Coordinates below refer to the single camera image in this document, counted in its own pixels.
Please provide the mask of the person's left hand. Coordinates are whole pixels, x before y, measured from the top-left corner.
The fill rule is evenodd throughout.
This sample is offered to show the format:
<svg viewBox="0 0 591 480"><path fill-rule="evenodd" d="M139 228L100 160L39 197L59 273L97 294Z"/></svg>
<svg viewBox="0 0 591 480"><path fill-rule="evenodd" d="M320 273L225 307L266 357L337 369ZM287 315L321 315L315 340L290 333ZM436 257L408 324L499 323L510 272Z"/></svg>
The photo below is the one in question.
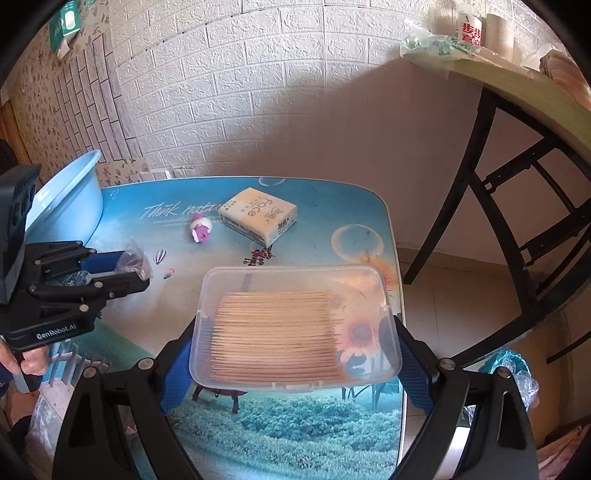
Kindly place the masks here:
<svg viewBox="0 0 591 480"><path fill-rule="evenodd" d="M0 362L13 375L43 376L49 366L49 348L47 346L25 351L23 359L17 360L10 348L0 343Z"/></svg>

